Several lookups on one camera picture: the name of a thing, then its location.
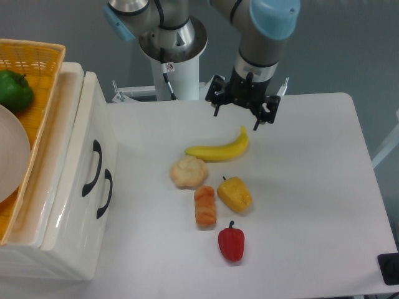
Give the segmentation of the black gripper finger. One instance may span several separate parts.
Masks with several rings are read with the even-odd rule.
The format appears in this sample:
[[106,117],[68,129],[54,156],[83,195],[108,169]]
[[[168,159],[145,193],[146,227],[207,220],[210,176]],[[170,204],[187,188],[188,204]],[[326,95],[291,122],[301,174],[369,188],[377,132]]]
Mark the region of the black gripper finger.
[[231,93],[231,86],[229,82],[225,81],[225,78],[220,75],[214,75],[209,89],[206,93],[205,100],[210,102],[214,108],[214,116],[218,115],[219,108],[223,105],[229,105],[233,102],[233,96]]
[[277,115],[277,110],[281,97],[278,95],[263,95],[252,100],[252,114],[256,117],[253,130],[256,131],[259,125],[273,124]]

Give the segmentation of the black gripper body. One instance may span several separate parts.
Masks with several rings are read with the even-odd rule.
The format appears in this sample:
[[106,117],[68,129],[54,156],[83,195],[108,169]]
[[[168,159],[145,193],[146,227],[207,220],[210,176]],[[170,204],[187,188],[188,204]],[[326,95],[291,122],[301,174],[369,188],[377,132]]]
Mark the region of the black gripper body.
[[262,75],[256,75],[254,70],[242,70],[238,72],[236,69],[233,69],[229,81],[233,96],[232,103],[247,108],[252,113],[253,98],[266,95],[270,81],[271,78],[269,75],[263,78]]

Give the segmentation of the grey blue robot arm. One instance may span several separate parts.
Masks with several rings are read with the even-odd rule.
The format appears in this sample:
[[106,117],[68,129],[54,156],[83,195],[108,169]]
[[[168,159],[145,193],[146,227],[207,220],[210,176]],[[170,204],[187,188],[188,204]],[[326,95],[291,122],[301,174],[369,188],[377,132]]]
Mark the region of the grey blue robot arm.
[[[248,109],[256,125],[273,123],[280,95],[266,91],[296,28],[299,1],[210,1],[196,13],[192,1],[108,1],[104,14],[123,40],[137,40],[150,61],[159,101],[204,98],[215,110]],[[237,47],[231,75],[200,87],[200,55],[209,41]]]

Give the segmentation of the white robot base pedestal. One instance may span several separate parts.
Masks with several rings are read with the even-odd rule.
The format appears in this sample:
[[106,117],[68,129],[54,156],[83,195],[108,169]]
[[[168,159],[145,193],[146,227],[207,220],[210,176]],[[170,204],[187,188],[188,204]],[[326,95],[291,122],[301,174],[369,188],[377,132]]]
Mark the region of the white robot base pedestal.
[[151,64],[153,83],[158,73],[172,73],[175,78],[196,76],[199,81],[199,59],[207,43],[205,26],[193,16],[177,29],[156,27],[139,38]]

